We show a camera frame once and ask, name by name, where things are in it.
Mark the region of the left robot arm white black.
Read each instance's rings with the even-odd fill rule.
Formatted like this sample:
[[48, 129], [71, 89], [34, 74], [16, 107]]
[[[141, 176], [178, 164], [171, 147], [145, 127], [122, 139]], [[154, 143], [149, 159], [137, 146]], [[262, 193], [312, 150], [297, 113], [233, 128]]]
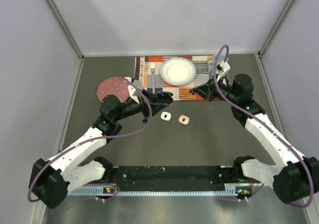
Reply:
[[113, 170], [102, 158], [81, 166], [80, 163], [94, 151], [120, 138], [122, 126], [119, 120], [138, 113], [143, 121], [150, 123], [153, 115], [167, 108], [173, 102], [171, 92], [149, 93], [129, 85], [126, 91], [115, 90], [103, 98], [100, 116], [93, 125], [68, 148], [44, 160], [38, 159], [33, 167], [28, 187], [29, 202], [42, 201], [48, 208], [60, 205], [75, 189], [92, 181], [109, 182]]

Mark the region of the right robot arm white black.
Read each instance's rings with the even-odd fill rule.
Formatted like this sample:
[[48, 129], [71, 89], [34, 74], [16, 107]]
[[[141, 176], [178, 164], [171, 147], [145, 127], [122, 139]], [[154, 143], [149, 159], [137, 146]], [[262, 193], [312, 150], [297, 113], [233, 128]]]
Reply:
[[233, 116], [268, 152], [274, 165], [267, 165], [251, 156], [238, 157], [233, 164], [233, 177], [238, 182], [255, 179], [274, 190], [285, 204], [305, 197], [311, 202], [319, 191], [319, 161], [307, 158], [296, 150], [274, 127], [262, 107], [253, 99], [254, 85], [250, 76], [236, 75], [232, 85], [205, 84], [190, 90], [206, 101], [219, 98], [231, 104]]

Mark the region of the white earbud charging case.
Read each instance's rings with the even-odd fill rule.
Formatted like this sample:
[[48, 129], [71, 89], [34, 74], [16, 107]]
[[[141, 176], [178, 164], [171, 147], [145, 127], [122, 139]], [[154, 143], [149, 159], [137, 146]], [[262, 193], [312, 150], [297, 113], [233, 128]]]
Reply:
[[162, 112], [160, 115], [160, 118], [164, 121], [170, 121], [171, 120], [171, 114], [169, 112]]

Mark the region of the pink beige earbud charging case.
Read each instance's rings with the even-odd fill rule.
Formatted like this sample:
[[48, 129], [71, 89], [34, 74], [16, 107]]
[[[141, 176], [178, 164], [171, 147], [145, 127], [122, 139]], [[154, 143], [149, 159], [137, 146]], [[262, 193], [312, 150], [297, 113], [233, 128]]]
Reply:
[[185, 116], [185, 115], [181, 115], [179, 118], [178, 118], [178, 122], [183, 124], [183, 125], [188, 125], [189, 122], [190, 122], [190, 118]]

